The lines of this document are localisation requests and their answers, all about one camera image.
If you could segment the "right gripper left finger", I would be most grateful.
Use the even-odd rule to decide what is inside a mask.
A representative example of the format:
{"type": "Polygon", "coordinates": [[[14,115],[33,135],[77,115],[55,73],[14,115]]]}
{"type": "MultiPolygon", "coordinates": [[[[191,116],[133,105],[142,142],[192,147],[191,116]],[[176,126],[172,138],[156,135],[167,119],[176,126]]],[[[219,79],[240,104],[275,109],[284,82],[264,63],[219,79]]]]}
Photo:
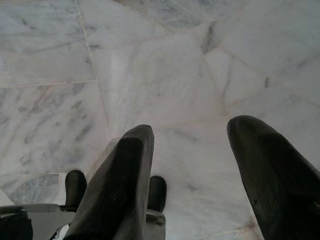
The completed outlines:
{"type": "Polygon", "coordinates": [[[143,240],[153,152],[150,125],[128,130],[88,183],[63,240],[143,240]]]}

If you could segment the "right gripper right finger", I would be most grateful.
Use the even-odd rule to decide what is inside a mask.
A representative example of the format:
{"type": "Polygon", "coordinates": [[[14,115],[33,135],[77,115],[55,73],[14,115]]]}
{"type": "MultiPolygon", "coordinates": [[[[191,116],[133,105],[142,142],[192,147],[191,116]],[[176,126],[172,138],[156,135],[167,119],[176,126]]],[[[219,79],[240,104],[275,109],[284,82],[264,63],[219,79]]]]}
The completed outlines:
{"type": "Polygon", "coordinates": [[[227,136],[264,240],[320,240],[320,171],[256,117],[232,118],[227,136]]]}

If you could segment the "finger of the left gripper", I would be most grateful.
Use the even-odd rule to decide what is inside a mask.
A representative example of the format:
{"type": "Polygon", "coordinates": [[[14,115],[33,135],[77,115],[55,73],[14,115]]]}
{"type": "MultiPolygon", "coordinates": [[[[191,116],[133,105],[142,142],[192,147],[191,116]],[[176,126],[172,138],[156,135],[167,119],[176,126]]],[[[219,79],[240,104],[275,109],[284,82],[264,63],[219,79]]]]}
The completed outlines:
{"type": "Polygon", "coordinates": [[[161,176],[154,175],[150,178],[147,208],[162,212],[166,206],[167,183],[161,176]]]}
{"type": "Polygon", "coordinates": [[[65,177],[65,206],[77,208],[82,201],[86,188],[87,180],[82,171],[75,169],[68,172],[65,177]]]}

